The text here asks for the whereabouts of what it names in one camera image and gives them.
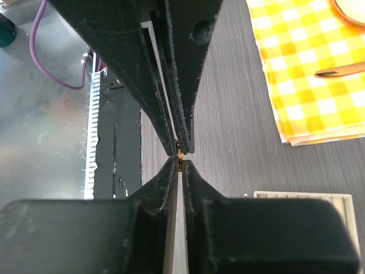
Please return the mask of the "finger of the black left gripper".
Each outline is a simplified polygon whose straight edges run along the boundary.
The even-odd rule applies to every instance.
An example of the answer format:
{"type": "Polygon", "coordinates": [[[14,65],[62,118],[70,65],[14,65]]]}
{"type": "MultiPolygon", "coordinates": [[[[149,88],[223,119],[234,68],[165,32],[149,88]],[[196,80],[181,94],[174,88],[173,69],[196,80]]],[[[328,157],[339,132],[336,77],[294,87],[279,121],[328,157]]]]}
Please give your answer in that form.
{"type": "Polygon", "coordinates": [[[139,1],[51,1],[149,117],[165,152],[176,155],[155,53],[139,1]]]}
{"type": "Polygon", "coordinates": [[[221,1],[164,1],[169,100],[184,154],[194,153],[194,105],[221,1]]]}

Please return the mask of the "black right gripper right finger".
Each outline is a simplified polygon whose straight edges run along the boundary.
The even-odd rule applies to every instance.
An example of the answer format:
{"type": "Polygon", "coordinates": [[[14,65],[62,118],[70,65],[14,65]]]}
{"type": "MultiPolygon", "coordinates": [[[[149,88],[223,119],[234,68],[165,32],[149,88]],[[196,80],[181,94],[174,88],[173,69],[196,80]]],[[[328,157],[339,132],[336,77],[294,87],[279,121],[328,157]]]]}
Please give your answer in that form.
{"type": "Polygon", "coordinates": [[[359,272],[342,222],[317,222],[311,201],[227,198],[190,160],[181,170],[190,273],[359,272]]]}

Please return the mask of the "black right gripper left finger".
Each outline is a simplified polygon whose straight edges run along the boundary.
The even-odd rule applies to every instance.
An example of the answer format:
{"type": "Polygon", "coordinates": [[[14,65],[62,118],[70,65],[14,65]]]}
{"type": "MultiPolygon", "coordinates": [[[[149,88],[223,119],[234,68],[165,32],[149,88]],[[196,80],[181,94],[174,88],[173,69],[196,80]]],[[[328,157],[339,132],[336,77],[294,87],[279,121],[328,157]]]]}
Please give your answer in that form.
{"type": "Polygon", "coordinates": [[[171,273],[178,162],[121,200],[18,200],[1,210],[2,273],[171,273]]]}

